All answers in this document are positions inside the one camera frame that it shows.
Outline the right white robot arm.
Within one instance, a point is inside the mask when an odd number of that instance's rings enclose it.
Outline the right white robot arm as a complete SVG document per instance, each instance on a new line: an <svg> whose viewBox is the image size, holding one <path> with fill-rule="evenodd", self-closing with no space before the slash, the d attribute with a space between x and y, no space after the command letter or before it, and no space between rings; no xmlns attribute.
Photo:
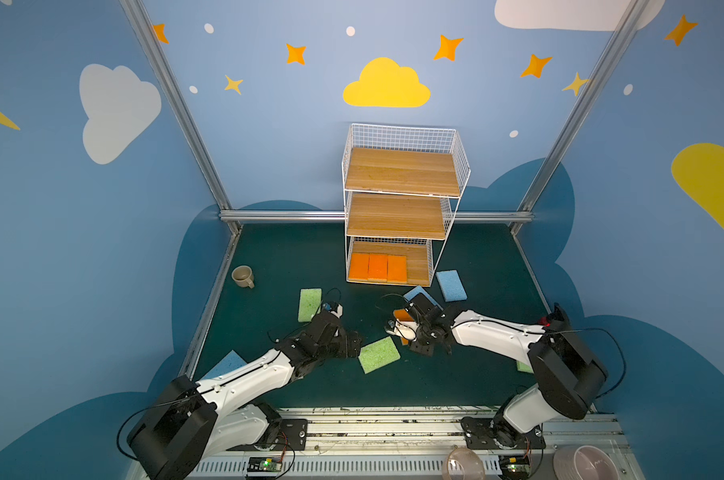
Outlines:
<svg viewBox="0 0 724 480"><path fill-rule="evenodd" d="M490 437L502 446L517 445L558 416L583 419L609 378L607 367L560 306L535 325L472 310L450 315L421 293L406 300L405 310L412 321L391 333L407 339L421 355L431 356L437 345L458 344L508 357L532 370L535 384L508 399L490 424Z"/></svg>

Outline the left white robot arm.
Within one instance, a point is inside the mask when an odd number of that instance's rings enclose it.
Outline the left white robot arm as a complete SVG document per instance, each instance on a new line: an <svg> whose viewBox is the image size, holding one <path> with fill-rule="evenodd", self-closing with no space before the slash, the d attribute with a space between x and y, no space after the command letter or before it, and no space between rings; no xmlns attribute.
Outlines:
<svg viewBox="0 0 724 480"><path fill-rule="evenodd" d="M184 479L204 458L254 445L278 416L253 401L304 378L329 359L357 358L363 337L342 324L342 308L322 308L297 334L228 373L175 378L127 435L131 457L151 479Z"/></svg>

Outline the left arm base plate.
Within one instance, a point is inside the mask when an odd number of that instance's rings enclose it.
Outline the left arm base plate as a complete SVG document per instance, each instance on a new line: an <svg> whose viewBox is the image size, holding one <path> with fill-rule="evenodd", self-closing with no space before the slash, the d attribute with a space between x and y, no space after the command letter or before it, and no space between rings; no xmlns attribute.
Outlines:
<svg viewBox="0 0 724 480"><path fill-rule="evenodd" d="M274 448L304 451L308 439L307 419L281 419L272 422L254 443L229 448L229 451L269 451Z"/></svg>

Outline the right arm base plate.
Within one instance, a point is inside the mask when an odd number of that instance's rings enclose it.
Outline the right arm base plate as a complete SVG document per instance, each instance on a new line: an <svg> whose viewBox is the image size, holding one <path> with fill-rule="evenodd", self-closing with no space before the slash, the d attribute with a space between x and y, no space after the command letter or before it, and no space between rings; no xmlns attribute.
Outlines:
<svg viewBox="0 0 724 480"><path fill-rule="evenodd" d="M505 420L469 416L460 420L460 426L466 445L472 450L546 448L540 426L528 433L520 433Z"/></svg>

